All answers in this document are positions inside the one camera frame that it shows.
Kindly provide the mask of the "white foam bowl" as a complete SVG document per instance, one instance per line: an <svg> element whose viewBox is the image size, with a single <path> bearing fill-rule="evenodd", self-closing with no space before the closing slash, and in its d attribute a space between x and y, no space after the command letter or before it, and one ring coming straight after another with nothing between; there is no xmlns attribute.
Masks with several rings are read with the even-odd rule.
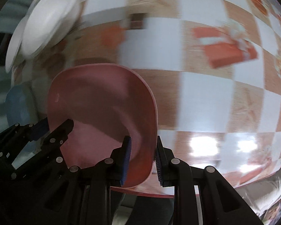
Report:
<svg viewBox="0 0 281 225"><path fill-rule="evenodd" d="M6 59L5 59L5 71L9 73L13 66L18 66L24 61L24 57L21 53L22 36L28 20L28 16L25 16L18 23L11 40L8 45Z"/></svg>
<svg viewBox="0 0 281 225"><path fill-rule="evenodd" d="M81 0L40 0L28 17L21 43L25 59L58 44L78 20Z"/></svg>

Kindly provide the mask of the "checkered plastic tablecloth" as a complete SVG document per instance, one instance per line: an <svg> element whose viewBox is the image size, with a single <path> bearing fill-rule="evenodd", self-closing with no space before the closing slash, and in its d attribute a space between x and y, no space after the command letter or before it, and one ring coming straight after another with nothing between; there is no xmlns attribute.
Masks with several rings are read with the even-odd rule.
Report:
<svg viewBox="0 0 281 225"><path fill-rule="evenodd" d="M190 165L214 165L233 185L281 168L281 8L275 0L83 0L80 29L47 59L13 67L31 82L46 115L51 80L65 68L101 60L135 70L158 107L163 144ZM257 57L213 69L195 27L230 20Z"/></svg>

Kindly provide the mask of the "white fabric bundle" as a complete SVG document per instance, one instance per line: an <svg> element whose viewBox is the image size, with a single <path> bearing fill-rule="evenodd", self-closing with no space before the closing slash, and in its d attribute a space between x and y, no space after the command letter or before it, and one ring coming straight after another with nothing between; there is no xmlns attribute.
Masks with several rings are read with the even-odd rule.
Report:
<svg viewBox="0 0 281 225"><path fill-rule="evenodd" d="M281 199L281 169L258 181L249 180L242 178L236 190L255 214L262 216Z"/></svg>

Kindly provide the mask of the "blue square plate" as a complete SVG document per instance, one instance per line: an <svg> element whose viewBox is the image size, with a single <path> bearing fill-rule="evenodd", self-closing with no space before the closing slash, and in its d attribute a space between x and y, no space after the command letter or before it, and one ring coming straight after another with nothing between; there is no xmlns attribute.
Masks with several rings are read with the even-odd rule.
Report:
<svg viewBox="0 0 281 225"><path fill-rule="evenodd" d="M6 95L8 126L36 124L39 121L34 95L28 84L15 85Z"/></svg>

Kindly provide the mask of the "pink square plate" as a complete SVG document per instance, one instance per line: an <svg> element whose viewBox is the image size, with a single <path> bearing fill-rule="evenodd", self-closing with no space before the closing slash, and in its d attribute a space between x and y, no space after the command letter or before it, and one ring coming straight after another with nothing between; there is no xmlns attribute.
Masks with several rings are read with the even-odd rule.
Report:
<svg viewBox="0 0 281 225"><path fill-rule="evenodd" d="M50 130L74 123L61 152L82 169L110 157L131 137L126 188L145 182L153 168L158 114L152 91L135 71L117 64L85 64L60 72L48 92Z"/></svg>

